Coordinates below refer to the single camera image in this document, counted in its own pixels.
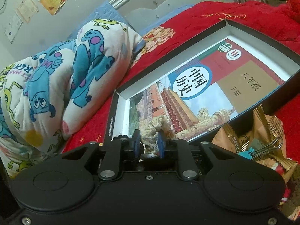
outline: silver bolt head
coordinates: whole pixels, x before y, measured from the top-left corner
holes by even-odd
[[[182,175],[188,179],[194,178],[197,176],[197,173],[193,170],[187,170],[182,173]]]
[[[104,178],[111,178],[115,175],[115,172],[112,170],[104,170],[102,172],[100,172],[101,177]]]
[[[154,177],[153,177],[153,176],[151,176],[151,175],[149,175],[149,176],[146,176],[146,179],[147,179],[147,180],[153,180],[153,179],[154,179]]]
[[[272,217],[268,221],[268,225],[275,225],[277,224],[277,219],[275,217]]]
[[[21,221],[22,221],[22,224],[24,224],[24,225],[31,225],[31,219],[28,217],[22,218]]]

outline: blue cartoon monster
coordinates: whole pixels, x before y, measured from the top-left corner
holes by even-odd
[[[50,117],[55,117],[56,110],[50,104],[49,79],[62,63],[62,54],[53,50],[47,55],[34,73],[29,77],[23,90],[23,95],[28,96],[30,103],[30,118],[36,121],[34,114],[50,112]]]
[[[5,138],[5,139],[12,139],[15,142],[19,143],[17,138],[10,132],[4,116],[3,116],[3,112],[2,112],[2,107],[1,107],[1,98],[0,98],[0,137],[1,138]]]
[[[59,42],[55,44],[54,46],[49,47],[47,50],[42,51],[40,53],[37,53],[32,57],[33,60],[37,60],[41,55],[46,54],[44,58],[40,58],[40,63],[42,63],[45,59],[47,59],[51,54],[61,50],[68,48],[72,50],[73,52],[75,51],[76,48],[76,43],[75,40],[69,40],[69,41],[64,41],[64,42]]]
[[[73,63],[74,73],[70,99],[73,99],[73,103],[82,108],[92,99],[92,96],[88,95],[92,80],[95,78],[98,81],[113,65],[115,59],[103,54],[104,38],[100,31],[90,29],[81,41],[88,41],[90,49],[88,50],[85,44],[77,47]]]

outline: red bedspread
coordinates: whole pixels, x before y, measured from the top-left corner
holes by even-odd
[[[287,4],[279,7],[271,7],[256,1],[243,4],[201,2],[161,25],[163,28],[171,28],[173,32],[169,33],[170,36],[163,42],[150,46],[147,53],[142,52],[140,60],[127,73],[122,83],[222,19],[234,20],[256,29],[300,54],[300,0],[288,0]],[[64,151],[89,141],[103,141],[110,104],[111,97],[93,118],[69,139]],[[287,135],[288,157],[298,161],[300,161],[300,145],[298,144],[300,124],[297,120],[300,114],[299,106],[300,97],[297,97],[277,114],[283,120]]]

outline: cartoon blanket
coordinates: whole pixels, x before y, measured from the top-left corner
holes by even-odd
[[[0,157],[11,177],[54,155],[117,87],[144,44],[127,25],[96,19],[76,40],[0,74]]]

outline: green cartoon character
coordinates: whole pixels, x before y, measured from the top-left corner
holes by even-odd
[[[13,125],[20,130],[20,124],[18,122],[15,121],[15,115],[13,113],[13,111],[11,110],[11,89],[13,86],[17,86],[19,89],[23,89],[22,86],[20,86],[18,83],[13,82],[11,84],[11,86],[9,87],[9,89],[4,89],[4,100],[5,100],[5,104],[6,104],[6,109],[9,112],[11,119],[13,120]]]
[[[7,164],[7,167],[10,170],[12,170],[14,168],[13,164],[17,164],[19,166],[19,168],[16,170],[18,173],[20,173],[24,169],[34,166],[34,164],[31,161],[21,161],[20,163],[11,161],[10,163]]]
[[[57,136],[57,135],[58,135],[57,137],[58,143],[56,145],[50,145],[47,153],[51,152],[52,150],[56,151],[58,146],[62,143],[63,137],[62,137],[62,131],[60,129],[57,130],[53,136]]]
[[[112,20],[112,19],[94,19],[93,22],[96,22],[94,25],[98,25],[103,27],[106,30],[109,30],[110,28],[107,25],[120,25],[122,27],[122,29],[127,32],[127,28],[124,28],[122,26],[122,24],[116,20]]]
[[[7,66],[6,68],[4,68],[2,70],[2,72],[0,73],[0,87],[3,86],[3,84],[6,82],[6,76],[8,74],[8,72],[15,66],[16,64],[13,63],[9,66]]]

